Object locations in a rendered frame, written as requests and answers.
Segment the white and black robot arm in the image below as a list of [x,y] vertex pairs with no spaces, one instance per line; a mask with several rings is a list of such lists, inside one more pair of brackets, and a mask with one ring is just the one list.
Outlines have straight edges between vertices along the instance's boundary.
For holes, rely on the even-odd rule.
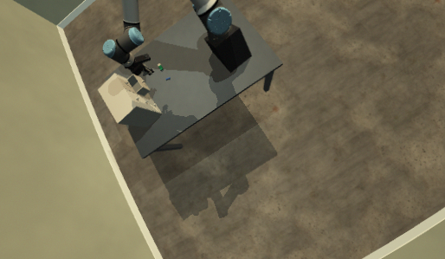
[[[203,25],[207,24],[208,28],[205,28],[211,42],[220,42],[231,33],[232,16],[228,9],[223,8],[221,0],[191,0],[191,2]],[[104,43],[104,55],[125,67],[131,66],[134,58],[134,65],[150,61],[151,57],[148,54],[134,57],[130,53],[144,42],[144,37],[140,33],[139,0],[122,0],[122,9],[124,34],[115,41],[107,40]]]

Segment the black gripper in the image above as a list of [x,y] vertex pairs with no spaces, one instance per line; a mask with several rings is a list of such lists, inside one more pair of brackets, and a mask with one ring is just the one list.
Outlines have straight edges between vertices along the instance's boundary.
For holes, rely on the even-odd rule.
[[[135,62],[135,58],[134,58],[134,62]],[[147,74],[152,74],[152,72],[150,71],[150,69],[144,64],[141,63],[139,65],[134,65],[134,62],[131,66],[129,67],[125,67],[125,68],[131,68],[131,72],[137,76],[139,76],[142,72],[143,72],[143,76],[146,76]],[[149,69],[149,70],[148,70]]]

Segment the grey chest of drawers with tan drawers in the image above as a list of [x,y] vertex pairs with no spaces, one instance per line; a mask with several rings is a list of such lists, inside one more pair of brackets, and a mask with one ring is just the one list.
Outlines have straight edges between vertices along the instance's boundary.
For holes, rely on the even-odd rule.
[[115,73],[98,89],[118,124],[148,127],[162,115],[136,106],[126,90]]

